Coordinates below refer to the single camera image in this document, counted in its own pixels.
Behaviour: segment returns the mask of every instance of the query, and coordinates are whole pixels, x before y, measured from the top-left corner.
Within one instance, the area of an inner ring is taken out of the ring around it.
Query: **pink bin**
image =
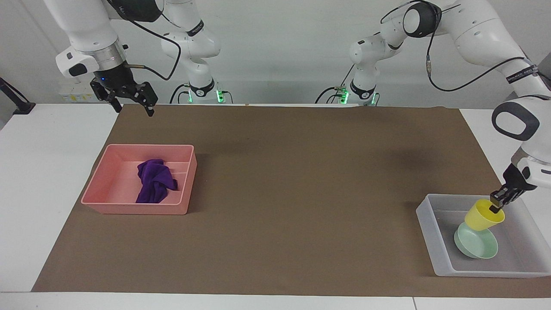
[[[160,204],[137,204],[142,188],[138,165],[161,158],[178,181],[178,191],[168,190]],[[105,148],[82,197],[82,204],[103,214],[183,215],[190,202],[197,169],[192,145],[117,145]]]

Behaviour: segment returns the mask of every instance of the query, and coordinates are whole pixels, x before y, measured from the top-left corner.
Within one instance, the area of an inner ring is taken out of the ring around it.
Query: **translucent plastic container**
[[[434,272],[439,276],[533,278],[551,275],[551,249],[521,199],[505,208],[505,222],[490,228],[499,243],[492,259],[472,259],[457,249],[453,234],[486,196],[430,194],[417,208]]]
[[[138,165],[160,158],[178,181],[159,204],[137,204]],[[191,145],[108,145],[84,192],[82,204],[104,214],[186,214],[197,161]]]

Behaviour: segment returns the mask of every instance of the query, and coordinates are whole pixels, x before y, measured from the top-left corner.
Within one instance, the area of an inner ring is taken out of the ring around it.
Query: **green bowl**
[[[477,232],[462,223],[453,239],[461,253],[470,258],[490,259],[498,254],[498,240],[489,229]]]

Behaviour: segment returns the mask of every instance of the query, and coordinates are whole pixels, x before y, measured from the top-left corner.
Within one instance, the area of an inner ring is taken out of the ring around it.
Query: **black metal stand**
[[[6,94],[6,96],[8,96],[8,98],[17,106],[17,110],[15,110],[13,115],[27,115],[31,113],[33,108],[36,106],[36,103],[34,102],[24,102],[21,100],[21,98],[19,98],[6,84],[3,78],[0,78],[0,90],[2,90],[2,92]]]

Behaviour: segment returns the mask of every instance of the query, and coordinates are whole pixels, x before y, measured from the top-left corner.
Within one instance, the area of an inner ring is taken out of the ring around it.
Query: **purple towel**
[[[138,177],[142,180],[137,204],[158,204],[166,198],[166,189],[177,190],[178,183],[172,178],[169,167],[162,159],[150,159],[138,165]]]

